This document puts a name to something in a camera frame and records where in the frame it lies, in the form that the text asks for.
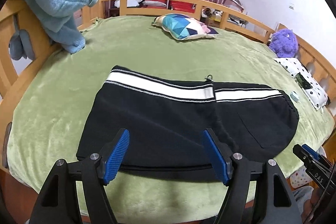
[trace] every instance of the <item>geometric pattern pillow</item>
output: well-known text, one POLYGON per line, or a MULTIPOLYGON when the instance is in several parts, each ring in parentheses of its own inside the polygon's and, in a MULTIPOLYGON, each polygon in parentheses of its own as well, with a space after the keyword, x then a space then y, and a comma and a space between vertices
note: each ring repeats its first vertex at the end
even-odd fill
POLYGON ((290 73, 316 110, 327 104, 327 93, 298 59, 282 57, 274 60, 290 73))
POLYGON ((176 40, 214 38, 218 35, 218 32, 204 23, 177 13, 157 17, 152 25, 161 27, 176 40))

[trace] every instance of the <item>zipper pull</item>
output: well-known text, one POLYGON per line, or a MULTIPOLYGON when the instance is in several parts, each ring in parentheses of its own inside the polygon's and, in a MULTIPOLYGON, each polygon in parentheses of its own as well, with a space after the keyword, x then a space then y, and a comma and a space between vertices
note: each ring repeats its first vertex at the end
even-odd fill
POLYGON ((205 79, 206 81, 211 81, 211 82, 213 82, 213 77, 212 77, 212 75, 208 75, 207 77, 204 77, 204 79, 205 79))

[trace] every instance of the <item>bed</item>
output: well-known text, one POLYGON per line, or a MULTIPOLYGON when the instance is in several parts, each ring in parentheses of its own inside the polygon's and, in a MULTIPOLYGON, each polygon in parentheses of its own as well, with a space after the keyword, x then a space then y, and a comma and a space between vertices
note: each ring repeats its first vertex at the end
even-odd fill
MULTIPOLYGON (((208 1, 176 0, 194 3, 195 12, 185 14, 197 19, 202 7, 224 11, 216 39, 177 43, 161 29, 151 26, 154 16, 176 11, 127 8, 126 0, 120 0, 119 17, 98 19, 104 17, 105 1, 108 0, 83 8, 83 24, 79 29, 87 45, 74 55, 61 51, 57 44, 50 46, 47 35, 23 0, 10 0, 0 11, 2 170, 38 192, 57 159, 75 161, 95 95, 114 65, 166 79, 200 81, 212 74, 216 81, 267 84, 287 94, 295 91, 300 95, 299 103, 294 103, 300 114, 297 133, 275 158, 284 175, 288 177, 302 164, 292 154, 297 143, 307 143, 314 149, 324 143, 328 157, 335 159, 336 137, 332 132, 336 70, 303 39, 298 37, 298 58, 314 68, 314 77, 323 83, 331 100, 323 112, 315 111, 290 75, 274 62, 275 54, 266 44, 275 31, 261 22, 208 1), (257 25, 264 33, 257 34, 227 22, 230 14, 257 25), (20 28, 30 34, 36 55, 20 75, 16 74, 8 54, 8 42, 14 33, 13 15, 17 16, 20 28)), ((87 215, 80 183, 77 188, 81 212, 87 215)), ((219 182, 165 181, 121 172, 105 189, 121 223, 205 219, 217 214, 226 193, 219 182)), ((251 183, 248 201, 253 199, 254 190, 255 184, 251 183)))

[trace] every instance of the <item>human hand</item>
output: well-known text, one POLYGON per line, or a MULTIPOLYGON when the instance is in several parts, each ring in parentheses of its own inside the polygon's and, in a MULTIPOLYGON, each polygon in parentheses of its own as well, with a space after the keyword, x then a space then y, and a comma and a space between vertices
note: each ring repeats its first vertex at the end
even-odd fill
POLYGON ((306 220, 306 218, 309 216, 310 212, 313 210, 315 204, 319 201, 320 196, 322 195, 322 189, 321 188, 315 188, 311 194, 311 198, 306 200, 303 204, 303 213, 301 214, 302 223, 306 220))

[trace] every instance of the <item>wooden bed frame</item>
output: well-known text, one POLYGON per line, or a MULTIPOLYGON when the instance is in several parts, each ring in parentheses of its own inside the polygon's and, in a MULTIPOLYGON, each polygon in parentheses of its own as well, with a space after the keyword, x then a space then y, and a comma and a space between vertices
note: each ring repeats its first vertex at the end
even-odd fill
MULTIPOLYGON (((104 17, 104 2, 109 0, 99 0, 99 2, 92 8, 84 7, 82 9, 83 24, 79 29, 89 27, 96 17, 104 17)), ((259 41, 266 44, 270 38, 270 35, 275 30, 269 28, 265 24, 223 5, 212 3, 205 0, 175 0, 182 2, 189 2, 195 4, 194 13, 182 12, 186 15, 200 19, 201 11, 203 7, 214 8, 223 11, 223 15, 220 22, 221 29, 228 29, 238 32, 250 39, 259 41), (234 15, 247 20, 259 28, 264 30, 264 35, 255 33, 248 29, 239 27, 232 23, 227 22, 229 15, 234 15)), ((151 15, 160 16, 167 13, 181 13, 180 11, 156 9, 156 8, 127 8, 127 0, 120 0, 120 15, 151 15)), ((280 25, 279 29, 285 28, 284 25, 280 25)), ((311 45, 306 41, 298 37, 300 44, 300 60, 304 65, 313 68, 315 79, 323 84, 327 94, 332 101, 329 107, 329 111, 335 118, 336 114, 336 70, 335 68, 311 45)), ((0 11, 0 94, 3 97, 0 102, 0 168, 8 172, 8 166, 6 161, 6 149, 7 140, 10 133, 11 122, 13 119, 13 112, 19 103, 21 97, 25 93, 29 84, 32 82, 38 71, 46 59, 57 49, 58 44, 49 43, 49 38, 44 32, 39 20, 29 9, 23 0, 8 0, 5 6, 0 11), (15 33, 14 17, 18 20, 18 26, 20 29, 25 29, 30 35, 30 40, 35 52, 36 59, 33 60, 21 74, 17 75, 11 58, 8 52, 8 43, 12 35, 15 33)), ((336 138, 332 135, 325 144, 330 151, 333 151, 336 147, 336 138)), ((336 152, 330 154, 332 159, 336 158, 336 152)))

